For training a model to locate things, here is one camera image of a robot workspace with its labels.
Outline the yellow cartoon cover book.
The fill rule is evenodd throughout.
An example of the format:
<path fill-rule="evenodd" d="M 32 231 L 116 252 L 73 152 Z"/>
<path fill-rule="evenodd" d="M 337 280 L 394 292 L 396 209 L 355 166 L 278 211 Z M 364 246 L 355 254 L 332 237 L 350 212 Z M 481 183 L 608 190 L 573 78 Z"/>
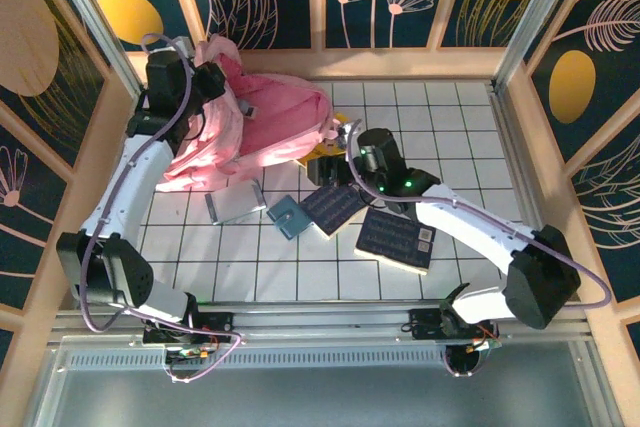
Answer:
<path fill-rule="evenodd" d="M 335 113 L 334 114 L 335 130 L 339 123 L 349 122 L 349 121 L 353 121 L 353 120 L 348 116 L 344 115 L 343 113 L 340 113 L 340 112 Z M 342 150 L 336 146 L 334 142 L 335 138 L 331 138 L 331 139 L 327 138 L 323 140 L 321 143 L 316 145 L 309 154 L 307 154 L 302 158 L 296 159 L 295 163 L 298 164 L 300 167 L 307 168 L 307 165 L 310 161 L 318 159 L 320 157 L 343 155 L 345 153 L 345 150 Z"/>

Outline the dark blue patterned book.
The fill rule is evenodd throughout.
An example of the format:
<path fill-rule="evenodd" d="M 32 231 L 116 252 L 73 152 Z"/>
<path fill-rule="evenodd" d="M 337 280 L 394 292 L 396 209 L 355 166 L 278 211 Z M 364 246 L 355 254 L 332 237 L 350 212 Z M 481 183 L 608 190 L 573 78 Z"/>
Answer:
<path fill-rule="evenodd" d="M 429 271 L 435 237 L 436 229 L 431 226 L 369 208 L 354 253 L 425 276 Z"/>
<path fill-rule="evenodd" d="M 359 192 L 351 186 L 321 187 L 302 200 L 300 206 L 326 239 L 334 237 L 367 209 Z"/>

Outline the teal snap wallet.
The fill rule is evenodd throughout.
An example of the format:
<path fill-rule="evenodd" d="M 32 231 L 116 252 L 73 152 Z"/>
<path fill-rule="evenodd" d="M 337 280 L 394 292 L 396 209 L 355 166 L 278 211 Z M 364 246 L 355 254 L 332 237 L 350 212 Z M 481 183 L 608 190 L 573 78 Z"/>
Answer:
<path fill-rule="evenodd" d="M 272 205 L 267 215 L 287 240 L 299 236 L 312 224 L 308 214 L 290 195 Z"/>

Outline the pink student backpack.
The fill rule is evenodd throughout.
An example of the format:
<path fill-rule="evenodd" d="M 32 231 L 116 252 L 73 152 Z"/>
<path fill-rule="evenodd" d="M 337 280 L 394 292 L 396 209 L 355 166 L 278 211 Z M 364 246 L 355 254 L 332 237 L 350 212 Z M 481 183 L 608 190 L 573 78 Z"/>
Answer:
<path fill-rule="evenodd" d="M 219 190 L 303 158 L 337 136 L 331 100 L 313 83 L 247 73 L 236 44 L 217 34 L 195 48 L 195 64 L 208 61 L 223 71 L 225 93 L 189 120 L 187 138 L 158 191 Z"/>

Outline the perforated metal strip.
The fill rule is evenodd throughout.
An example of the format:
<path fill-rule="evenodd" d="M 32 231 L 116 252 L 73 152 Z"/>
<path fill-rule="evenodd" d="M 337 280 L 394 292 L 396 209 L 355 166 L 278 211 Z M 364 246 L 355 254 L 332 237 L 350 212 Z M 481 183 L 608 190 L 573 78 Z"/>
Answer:
<path fill-rule="evenodd" d="M 427 347 L 391 346 L 343 349 L 237 349 L 221 366 L 238 368 L 302 368 L 351 366 L 440 365 L 444 351 Z M 160 370 L 168 360 L 162 350 L 78 350 L 63 364 L 70 371 Z"/>

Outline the grey metal panel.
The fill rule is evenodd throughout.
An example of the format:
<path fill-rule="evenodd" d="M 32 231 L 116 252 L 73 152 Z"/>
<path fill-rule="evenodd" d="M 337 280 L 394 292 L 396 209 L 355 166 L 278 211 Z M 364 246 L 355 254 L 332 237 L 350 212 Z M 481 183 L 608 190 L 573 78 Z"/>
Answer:
<path fill-rule="evenodd" d="M 472 376 L 440 365 L 70 371 L 47 357 L 24 427 L 630 427 L 585 342 L 512 344 Z"/>

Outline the aluminium side rail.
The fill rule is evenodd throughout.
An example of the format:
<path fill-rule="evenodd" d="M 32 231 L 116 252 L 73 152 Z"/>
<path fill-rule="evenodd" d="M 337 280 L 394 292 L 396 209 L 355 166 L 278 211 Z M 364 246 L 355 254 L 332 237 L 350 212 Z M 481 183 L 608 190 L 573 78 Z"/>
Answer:
<path fill-rule="evenodd" d="M 520 220 L 512 220 L 512 223 L 526 225 L 539 231 L 546 222 L 531 158 L 521 137 L 522 129 L 516 122 L 512 105 L 507 100 L 496 94 L 492 88 L 489 88 L 488 98 L 520 213 Z"/>

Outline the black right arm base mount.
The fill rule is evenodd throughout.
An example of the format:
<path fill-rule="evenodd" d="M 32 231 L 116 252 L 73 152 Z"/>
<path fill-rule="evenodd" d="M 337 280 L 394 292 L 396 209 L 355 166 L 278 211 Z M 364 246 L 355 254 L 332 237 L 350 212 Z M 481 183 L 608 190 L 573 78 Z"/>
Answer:
<path fill-rule="evenodd" d="M 491 321 L 468 324 L 452 310 L 412 309 L 401 331 L 414 340 L 442 344 L 444 367 L 456 378 L 472 377 L 491 352 L 502 346 L 496 324 Z"/>

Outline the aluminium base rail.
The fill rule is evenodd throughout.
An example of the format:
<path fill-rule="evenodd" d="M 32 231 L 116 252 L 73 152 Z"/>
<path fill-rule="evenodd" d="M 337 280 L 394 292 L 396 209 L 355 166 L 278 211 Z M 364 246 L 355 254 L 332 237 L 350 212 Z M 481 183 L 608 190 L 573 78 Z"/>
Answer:
<path fill-rule="evenodd" d="M 401 326 L 414 309 L 436 309 L 432 302 L 331 301 L 331 302 L 223 302 L 201 305 L 202 312 L 230 312 L 233 327 L 246 347 L 319 347 L 355 345 L 403 345 L 412 340 Z M 593 334 L 586 314 L 568 309 L 556 315 L 544 330 L 525 326 L 515 319 L 497 322 L 503 345 L 542 342 L 591 341 Z M 91 333 L 77 310 L 61 310 L 56 315 L 47 346 L 64 342 L 121 341 L 141 344 L 143 324 L 132 316 L 121 316 L 103 334 Z"/>

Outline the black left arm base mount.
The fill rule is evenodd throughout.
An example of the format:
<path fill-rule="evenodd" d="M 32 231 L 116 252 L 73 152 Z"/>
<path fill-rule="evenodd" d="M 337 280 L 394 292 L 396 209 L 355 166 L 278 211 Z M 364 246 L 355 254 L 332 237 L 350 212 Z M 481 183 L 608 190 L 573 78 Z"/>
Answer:
<path fill-rule="evenodd" d="M 206 331 L 230 332 L 234 327 L 231 312 L 200 312 L 198 305 L 187 308 L 182 323 L 190 328 Z M 176 330 L 162 323 L 145 321 L 143 343 L 161 344 L 165 348 L 165 365 L 202 363 L 212 360 L 222 344 L 230 344 L 229 335 L 207 336 Z"/>

